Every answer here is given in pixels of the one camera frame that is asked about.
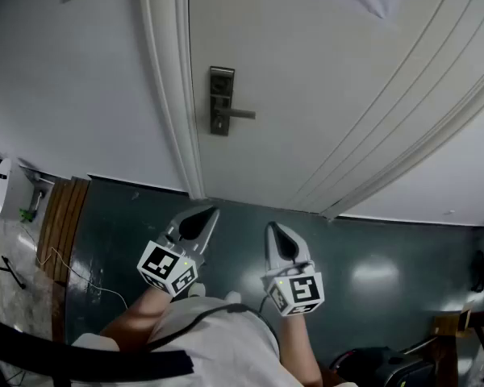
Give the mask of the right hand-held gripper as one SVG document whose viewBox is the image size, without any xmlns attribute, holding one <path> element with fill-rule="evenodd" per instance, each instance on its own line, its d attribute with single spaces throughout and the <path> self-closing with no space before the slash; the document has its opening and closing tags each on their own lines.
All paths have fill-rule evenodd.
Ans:
<svg viewBox="0 0 484 387">
<path fill-rule="evenodd" d="M 265 228 L 265 267 L 261 278 L 266 294 L 282 317 L 308 314 L 325 300 L 321 272 L 315 271 L 306 240 L 290 227 Z M 284 268 L 286 262 L 292 263 Z"/>
</svg>

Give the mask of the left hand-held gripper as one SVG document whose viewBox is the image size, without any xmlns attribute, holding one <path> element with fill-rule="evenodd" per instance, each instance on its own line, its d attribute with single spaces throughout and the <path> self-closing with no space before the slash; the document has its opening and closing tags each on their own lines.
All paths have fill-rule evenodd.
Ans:
<svg viewBox="0 0 484 387">
<path fill-rule="evenodd" d="M 152 287 L 176 297 L 198 279 L 220 210 L 195 206 L 177 214 L 156 241 L 150 240 L 137 269 Z"/>
</svg>

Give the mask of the person's left forearm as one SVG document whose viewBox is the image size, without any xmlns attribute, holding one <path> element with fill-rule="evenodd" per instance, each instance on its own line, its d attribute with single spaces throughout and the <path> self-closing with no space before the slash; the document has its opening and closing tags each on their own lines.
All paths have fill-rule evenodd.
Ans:
<svg viewBox="0 0 484 387">
<path fill-rule="evenodd" d="M 113 339 L 121 352 L 139 351 L 147 344 L 172 300 L 170 294 L 149 287 L 126 311 L 110 322 L 100 335 Z"/>
</svg>

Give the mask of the person's right forearm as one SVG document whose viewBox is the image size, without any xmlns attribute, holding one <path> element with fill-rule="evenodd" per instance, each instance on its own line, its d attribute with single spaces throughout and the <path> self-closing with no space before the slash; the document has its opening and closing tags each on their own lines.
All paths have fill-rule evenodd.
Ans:
<svg viewBox="0 0 484 387">
<path fill-rule="evenodd" d="M 283 367 L 304 387 L 323 387 L 304 316 L 282 317 L 278 339 Z"/>
</svg>

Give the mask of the metal door lock plate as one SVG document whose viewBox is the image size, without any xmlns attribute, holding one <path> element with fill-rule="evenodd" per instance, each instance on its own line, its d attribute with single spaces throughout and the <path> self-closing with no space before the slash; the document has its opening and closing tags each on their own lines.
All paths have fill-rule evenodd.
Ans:
<svg viewBox="0 0 484 387">
<path fill-rule="evenodd" d="M 234 77 L 234 69 L 210 67 L 210 129 L 213 135 L 228 135 L 230 117 L 221 110 L 232 105 Z"/>
</svg>

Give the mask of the person's white shirt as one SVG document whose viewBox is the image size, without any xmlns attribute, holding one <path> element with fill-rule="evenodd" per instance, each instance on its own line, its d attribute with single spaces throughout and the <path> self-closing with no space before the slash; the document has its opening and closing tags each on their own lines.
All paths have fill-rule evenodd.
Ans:
<svg viewBox="0 0 484 387">
<path fill-rule="evenodd" d="M 184 351 L 192 373 L 108 387 L 304 387 L 280 361 L 279 335 L 251 312 L 227 311 L 229 305 L 224 298 L 172 300 L 144 347 L 182 331 L 162 351 Z M 80 335 L 73 344 L 121 352 L 113 339 L 100 333 Z"/>
</svg>

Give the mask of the wooden slat panel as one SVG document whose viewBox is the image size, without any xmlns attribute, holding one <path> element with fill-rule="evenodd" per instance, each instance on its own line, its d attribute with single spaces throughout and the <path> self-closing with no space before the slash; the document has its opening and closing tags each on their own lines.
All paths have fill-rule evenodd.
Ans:
<svg viewBox="0 0 484 387">
<path fill-rule="evenodd" d="M 57 179 L 48 197 L 37 245 L 37 265 L 48 278 L 66 286 L 69 262 L 90 182 Z"/>
</svg>

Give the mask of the cardboard box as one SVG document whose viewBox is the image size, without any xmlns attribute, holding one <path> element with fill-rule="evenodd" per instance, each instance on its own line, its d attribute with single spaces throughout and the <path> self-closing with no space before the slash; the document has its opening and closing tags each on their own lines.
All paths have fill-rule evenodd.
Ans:
<svg viewBox="0 0 484 387">
<path fill-rule="evenodd" d="M 465 306 L 459 311 L 448 311 L 433 317 L 431 335 L 440 337 L 464 338 L 471 336 L 473 329 L 469 327 L 472 309 Z"/>
</svg>

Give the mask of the black metal stand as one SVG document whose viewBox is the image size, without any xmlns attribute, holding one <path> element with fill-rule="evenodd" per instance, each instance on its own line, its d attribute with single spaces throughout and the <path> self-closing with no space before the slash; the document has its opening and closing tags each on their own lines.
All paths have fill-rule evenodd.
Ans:
<svg viewBox="0 0 484 387">
<path fill-rule="evenodd" d="M 0 322 L 10 324 L 15 318 L 27 284 L 6 256 L 0 256 Z"/>
</svg>

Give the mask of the white oval device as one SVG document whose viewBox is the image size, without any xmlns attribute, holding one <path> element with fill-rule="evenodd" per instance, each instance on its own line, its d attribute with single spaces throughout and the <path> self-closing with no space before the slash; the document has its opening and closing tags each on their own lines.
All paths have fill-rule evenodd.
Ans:
<svg viewBox="0 0 484 387">
<path fill-rule="evenodd" d="M 0 216 L 5 214 L 6 196 L 9 185 L 11 159 L 6 158 L 0 163 Z"/>
</svg>

